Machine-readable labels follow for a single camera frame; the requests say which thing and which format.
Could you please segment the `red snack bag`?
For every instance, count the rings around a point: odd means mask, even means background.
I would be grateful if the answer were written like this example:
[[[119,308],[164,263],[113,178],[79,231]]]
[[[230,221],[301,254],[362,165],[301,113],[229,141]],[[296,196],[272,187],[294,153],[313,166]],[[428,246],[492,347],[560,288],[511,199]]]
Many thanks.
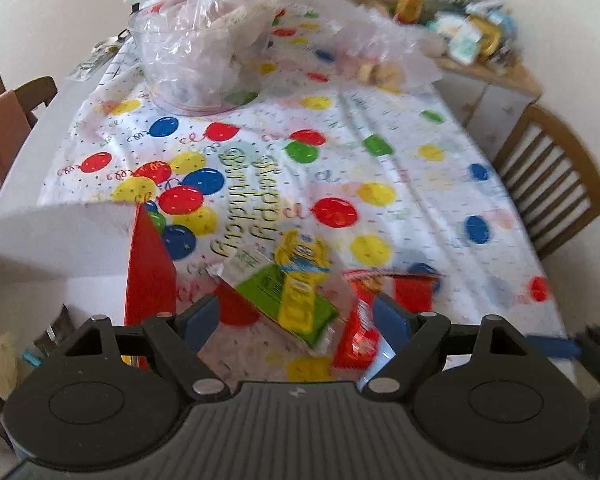
[[[353,289],[355,300],[332,359],[332,367],[338,370],[366,370],[372,364],[380,341],[374,302],[381,294],[407,312],[430,312],[442,281],[434,268],[423,263],[401,273],[352,270],[344,272],[342,277]]]

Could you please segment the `green snack packet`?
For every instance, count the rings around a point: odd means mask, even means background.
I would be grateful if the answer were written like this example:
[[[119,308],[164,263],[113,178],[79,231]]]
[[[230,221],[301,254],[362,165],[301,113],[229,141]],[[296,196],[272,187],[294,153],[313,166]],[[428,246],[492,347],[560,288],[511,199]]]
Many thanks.
[[[253,246],[238,249],[207,272],[230,286],[260,314],[310,350],[318,347],[339,310],[316,292],[315,285],[286,273]]]

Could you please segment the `yellow sauce sachet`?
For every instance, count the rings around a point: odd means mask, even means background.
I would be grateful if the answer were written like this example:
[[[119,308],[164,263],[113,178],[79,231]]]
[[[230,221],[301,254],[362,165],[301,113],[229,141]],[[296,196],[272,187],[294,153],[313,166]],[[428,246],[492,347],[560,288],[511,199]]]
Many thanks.
[[[312,333],[317,286],[330,272],[327,244],[321,238],[293,228],[283,235],[274,260],[285,275],[278,324],[295,334]]]

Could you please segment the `red white cardboard box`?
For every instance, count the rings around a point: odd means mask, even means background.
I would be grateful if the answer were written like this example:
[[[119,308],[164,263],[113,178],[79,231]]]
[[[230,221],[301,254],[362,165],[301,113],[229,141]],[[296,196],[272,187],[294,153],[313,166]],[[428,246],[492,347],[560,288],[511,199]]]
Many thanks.
[[[133,325],[176,309],[176,272],[143,205],[36,208],[0,216],[0,373],[67,308]]]

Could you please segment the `balloon birthday tablecloth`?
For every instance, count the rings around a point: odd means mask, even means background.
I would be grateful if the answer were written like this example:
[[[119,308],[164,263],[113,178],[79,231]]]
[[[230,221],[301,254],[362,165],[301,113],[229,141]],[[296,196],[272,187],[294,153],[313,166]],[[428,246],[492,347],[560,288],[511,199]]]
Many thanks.
[[[178,302],[218,288],[210,266],[242,246],[268,255],[290,230],[322,240],[333,304],[315,349],[267,318],[228,309],[201,357],[229,384],[332,378],[355,296],[352,270],[434,274],[434,310],[455,323],[498,314],[521,333],[565,326],[515,206],[436,90],[344,79],[334,25],[286,6],[270,26],[257,92],[207,117],[165,112],[127,53],[73,118],[42,205],[143,203],[178,272]]]

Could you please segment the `wooden slatted chair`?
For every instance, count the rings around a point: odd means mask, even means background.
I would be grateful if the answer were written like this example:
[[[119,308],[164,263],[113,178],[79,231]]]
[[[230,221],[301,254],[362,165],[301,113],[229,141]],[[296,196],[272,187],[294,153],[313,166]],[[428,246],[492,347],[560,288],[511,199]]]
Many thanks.
[[[526,107],[493,167],[541,260],[600,216],[600,168],[593,155],[539,104]]]

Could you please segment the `white wooden sideboard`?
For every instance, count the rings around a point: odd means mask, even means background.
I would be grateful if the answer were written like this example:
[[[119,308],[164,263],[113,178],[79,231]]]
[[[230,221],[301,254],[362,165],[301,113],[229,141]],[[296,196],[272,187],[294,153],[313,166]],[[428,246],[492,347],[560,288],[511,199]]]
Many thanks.
[[[488,159],[494,159],[524,109],[543,94],[523,65],[497,74],[480,64],[436,58],[442,78],[434,88]]]

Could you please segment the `brown chair far left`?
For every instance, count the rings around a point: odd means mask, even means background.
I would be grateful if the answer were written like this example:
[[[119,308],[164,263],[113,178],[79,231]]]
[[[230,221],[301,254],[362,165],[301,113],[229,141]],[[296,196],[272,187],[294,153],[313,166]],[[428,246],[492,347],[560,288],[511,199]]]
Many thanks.
[[[33,111],[57,94],[51,76],[42,76],[0,94],[0,189],[27,137],[38,122]]]

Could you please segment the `large clear plastic bag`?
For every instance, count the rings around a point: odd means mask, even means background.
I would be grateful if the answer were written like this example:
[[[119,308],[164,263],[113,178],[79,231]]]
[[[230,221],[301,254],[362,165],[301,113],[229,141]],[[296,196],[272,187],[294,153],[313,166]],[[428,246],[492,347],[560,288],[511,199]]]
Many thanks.
[[[154,101],[182,115],[239,105],[260,89],[275,0],[124,0]]]

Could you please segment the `plastic bag with cookies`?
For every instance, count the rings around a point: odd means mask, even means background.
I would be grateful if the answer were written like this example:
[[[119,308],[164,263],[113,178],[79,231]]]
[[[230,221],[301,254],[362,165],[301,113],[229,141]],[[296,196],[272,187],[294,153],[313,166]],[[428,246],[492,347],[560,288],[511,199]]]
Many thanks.
[[[434,57],[442,38],[419,25],[401,25],[350,0],[275,0],[306,6],[328,27],[317,47],[331,54],[344,78],[409,92],[442,77]]]

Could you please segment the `white tissue pack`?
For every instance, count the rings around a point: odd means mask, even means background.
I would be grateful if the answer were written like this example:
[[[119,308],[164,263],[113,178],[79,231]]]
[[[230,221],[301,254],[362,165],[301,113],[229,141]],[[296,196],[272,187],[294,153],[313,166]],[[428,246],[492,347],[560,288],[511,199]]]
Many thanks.
[[[439,12],[434,18],[432,27],[448,43],[446,54],[454,62],[464,66],[476,62],[480,52],[482,32],[466,16]]]

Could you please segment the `yellow tin on sideboard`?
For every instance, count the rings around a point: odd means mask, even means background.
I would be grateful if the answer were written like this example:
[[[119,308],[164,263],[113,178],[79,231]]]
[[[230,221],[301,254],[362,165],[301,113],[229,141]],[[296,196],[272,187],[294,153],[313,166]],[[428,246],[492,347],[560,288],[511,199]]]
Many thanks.
[[[498,25],[489,22],[481,16],[471,15],[468,20],[475,29],[480,32],[479,56],[480,58],[490,58],[500,47],[503,33]]]

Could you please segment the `amber glass jar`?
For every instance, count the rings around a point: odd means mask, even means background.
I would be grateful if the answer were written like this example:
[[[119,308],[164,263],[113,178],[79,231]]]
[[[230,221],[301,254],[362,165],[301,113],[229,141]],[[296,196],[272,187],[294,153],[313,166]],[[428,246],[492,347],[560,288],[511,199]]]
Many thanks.
[[[424,0],[398,0],[394,17],[401,24],[416,24],[420,19],[420,14],[422,14],[423,6]]]

